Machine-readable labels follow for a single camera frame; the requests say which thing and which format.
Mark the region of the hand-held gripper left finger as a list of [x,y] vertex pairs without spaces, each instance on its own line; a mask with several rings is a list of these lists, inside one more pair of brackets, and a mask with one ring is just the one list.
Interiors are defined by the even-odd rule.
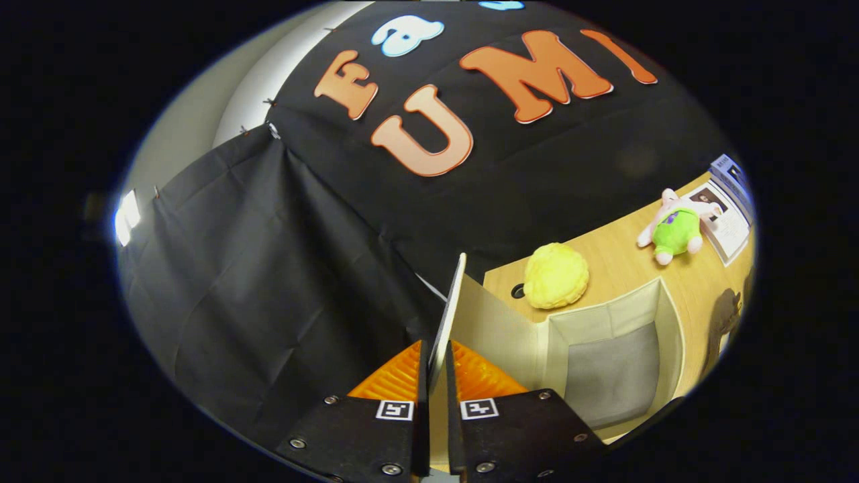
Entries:
[[430,472],[427,349],[408,346],[345,394],[331,394],[275,451],[334,482],[417,482]]

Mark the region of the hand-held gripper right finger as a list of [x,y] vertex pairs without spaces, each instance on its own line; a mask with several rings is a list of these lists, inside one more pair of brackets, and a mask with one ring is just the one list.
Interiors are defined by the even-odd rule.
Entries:
[[449,470],[461,482],[573,482],[605,444],[550,388],[527,390],[463,343],[445,357]]

